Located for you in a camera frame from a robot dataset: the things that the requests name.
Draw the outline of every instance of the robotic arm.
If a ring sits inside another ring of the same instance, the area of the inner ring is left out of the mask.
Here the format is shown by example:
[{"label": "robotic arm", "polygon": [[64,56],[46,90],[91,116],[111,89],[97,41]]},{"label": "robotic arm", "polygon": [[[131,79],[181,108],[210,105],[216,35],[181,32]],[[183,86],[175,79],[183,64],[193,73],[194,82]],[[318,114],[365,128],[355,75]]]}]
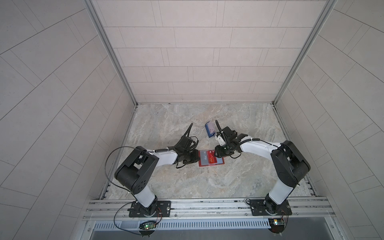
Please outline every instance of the robotic arm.
[{"label": "robotic arm", "polygon": [[[303,155],[290,141],[270,143],[237,134],[229,127],[221,129],[217,120],[216,125],[219,131],[215,138],[220,144],[215,148],[217,157],[230,156],[237,151],[250,152],[273,161],[279,179],[266,195],[263,208],[270,215],[280,213],[283,206],[287,206],[284,202],[289,194],[311,169]],[[192,124],[173,147],[154,151],[136,147],[116,170],[114,177],[135,196],[139,210],[145,216],[154,215],[157,209],[157,197],[147,186],[155,167],[179,162],[191,164],[200,160],[196,150],[199,141],[189,137],[191,127]]]}]

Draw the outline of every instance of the tiled wall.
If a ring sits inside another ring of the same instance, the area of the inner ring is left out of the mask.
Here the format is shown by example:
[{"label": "tiled wall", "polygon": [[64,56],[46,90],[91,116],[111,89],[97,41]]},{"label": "tiled wall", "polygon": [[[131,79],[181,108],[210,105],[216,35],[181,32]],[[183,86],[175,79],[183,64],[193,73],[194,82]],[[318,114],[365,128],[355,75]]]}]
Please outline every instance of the tiled wall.
[{"label": "tiled wall", "polygon": [[93,4],[138,102],[270,102],[325,1]]},{"label": "tiled wall", "polygon": [[66,240],[133,104],[81,0],[2,0],[0,26],[0,239]]},{"label": "tiled wall", "polygon": [[277,104],[350,240],[384,239],[383,16],[339,0]]}]

